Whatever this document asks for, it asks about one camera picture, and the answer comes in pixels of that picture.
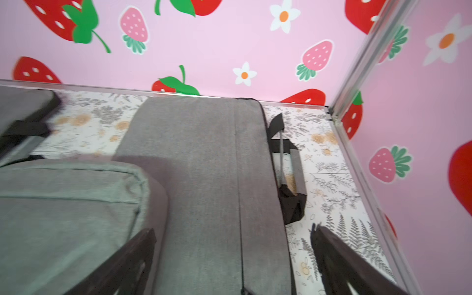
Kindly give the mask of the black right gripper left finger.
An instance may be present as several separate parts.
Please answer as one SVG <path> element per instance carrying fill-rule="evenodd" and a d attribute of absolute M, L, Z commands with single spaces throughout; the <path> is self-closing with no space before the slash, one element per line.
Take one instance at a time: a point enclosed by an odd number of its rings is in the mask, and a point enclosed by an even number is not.
<path fill-rule="evenodd" d="M 145 293 L 156 235 L 146 228 L 137 233 L 68 295 L 142 295 Z"/>

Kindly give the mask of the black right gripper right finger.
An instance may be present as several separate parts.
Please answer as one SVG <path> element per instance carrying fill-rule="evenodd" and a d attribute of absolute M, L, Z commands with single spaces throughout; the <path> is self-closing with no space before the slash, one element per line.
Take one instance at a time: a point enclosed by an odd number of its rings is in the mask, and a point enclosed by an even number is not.
<path fill-rule="evenodd" d="M 327 227 L 313 224 L 310 242 L 327 295 L 405 295 Z"/>

